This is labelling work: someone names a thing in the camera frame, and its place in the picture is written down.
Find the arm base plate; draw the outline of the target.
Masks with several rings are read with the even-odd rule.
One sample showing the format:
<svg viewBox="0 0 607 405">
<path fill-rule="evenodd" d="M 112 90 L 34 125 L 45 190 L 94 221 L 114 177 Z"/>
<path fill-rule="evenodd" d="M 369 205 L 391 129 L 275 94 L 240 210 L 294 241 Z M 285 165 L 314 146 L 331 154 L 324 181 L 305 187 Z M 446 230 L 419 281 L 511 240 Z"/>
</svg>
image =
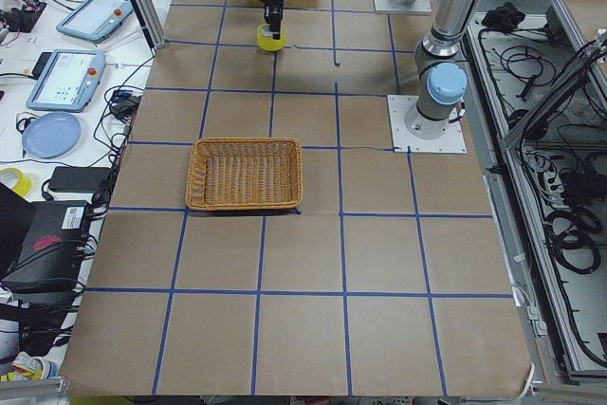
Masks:
<svg viewBox="0 0 607 405">
<path fill-rule="evenodd" d="M 428 120 L 418 112 L 417 100 L 414 95 L 387 96 L 393 149 L 398 153 L 465 154 L 456 107 L 444 120 Z"/>
<path fill-rule="evenodd" d="M 376 13 L 429 16 L 432 12 L 429 0 L 374 0 Z"/>
</svg>

